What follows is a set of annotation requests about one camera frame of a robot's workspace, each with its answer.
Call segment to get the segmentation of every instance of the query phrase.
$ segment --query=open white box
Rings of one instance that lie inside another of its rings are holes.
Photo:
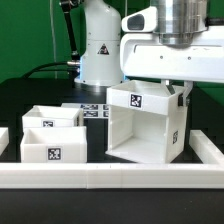
[[[22,117],[23,131],[34,127],[73,127],[83,125],[83,110],[53,106],[34,106]]]
[[[23,163],[86,163],[86,127],[29,128],[20,149]]]
[[[130,81],[107,90],[109,155],[139,163],[169,163],[184,147],[187,107],[178,106],[185,87],[170,94],[158,83]]]
[[[9,133],[8,128],[0,128],[0,155],[9,144]]]

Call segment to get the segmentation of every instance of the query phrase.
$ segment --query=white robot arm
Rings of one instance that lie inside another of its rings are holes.
[[[98,92],[123,82],[119,61],[120,14],[103,0],[61,0],[62,2],[65,2],[67,11],[83,3],[85,12],[86,52],[80,58],[80,76],[75,79],[76,86]],[[73,54],[76,54],[72,34],[70,34],[70,43]]]

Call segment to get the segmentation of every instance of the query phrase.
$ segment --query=metal cylinder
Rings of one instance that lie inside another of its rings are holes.
[[[208,0],[151,0],[158,10],[158,27],[164,45],[191,44],[193,34],[206,30]]]

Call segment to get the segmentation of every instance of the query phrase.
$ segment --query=black cable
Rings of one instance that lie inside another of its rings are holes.
[[[48,67],[58,66],[58,65],[67,65],[67,62],[62,61],[62,62],[53,62],[53,63],[40,65],[40,66],[32,69],[31,71],[25,73],[24,75],[22,75],[21,78],[24,78],[24,79],[29,78],[32,75],[32,73],[37,72],[37,71],[43,71],[43,70],[41,70],[42,68],[48,68]]]

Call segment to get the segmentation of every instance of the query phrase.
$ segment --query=white plastic bin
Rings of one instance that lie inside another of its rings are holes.
[[[139,163],[169,163],[183,151],[187,107],[158,83],[130,81],[107,90],[109,155]]]
[[[34,106],[22,117],[25,128],[73,127],[83,125],[83,110],[51,106]]]
[[[9,144],[9,133],[8,128],[0,128],[0,155]]]
[[[86,163],[86,127],[26,129],[20,149],[23,163]]]

